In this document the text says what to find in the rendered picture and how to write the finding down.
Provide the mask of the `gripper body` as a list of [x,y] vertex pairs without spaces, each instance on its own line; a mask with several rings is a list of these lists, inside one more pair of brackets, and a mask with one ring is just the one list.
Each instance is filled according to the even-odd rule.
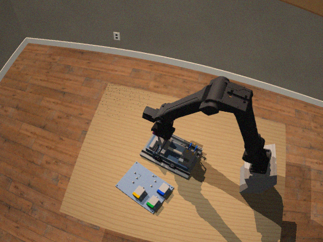
[[157,136],[159,136],[165,140],[169,140],[175,131],[175,128],[172,127],[172,129],[169,132],[169,127],[167,129],[162,129],[159,126],[157,126],[157,124],[155,122],[153,127],[151,128],[151,131],[154,131]]

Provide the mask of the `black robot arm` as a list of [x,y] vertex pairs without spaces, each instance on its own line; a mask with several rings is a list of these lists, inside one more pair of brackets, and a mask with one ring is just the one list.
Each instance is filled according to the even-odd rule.
[[156,122],[162,129],[170,126],[170,132],[175,119],[189,114],[201,111],[206,115],[213,115],[219,113],[219,110],[234,113],[244,140],[245,151],[242,159],[250,163],[250,172],[266,174],[271,150],[263,148],[265,140],[257,131],[252,97],[252,90],[219,76],[200,91],[173,103],[162,104],[160,109],[146,106],[142,117]]

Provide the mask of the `beige block with yellow end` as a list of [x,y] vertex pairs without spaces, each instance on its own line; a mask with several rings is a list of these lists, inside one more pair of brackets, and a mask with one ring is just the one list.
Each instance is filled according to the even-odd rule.
[[137,199],[139,199],[142,194],[145,192],[146,190],[143,189],[140,185],[138,186],[138,188],[132,193]]

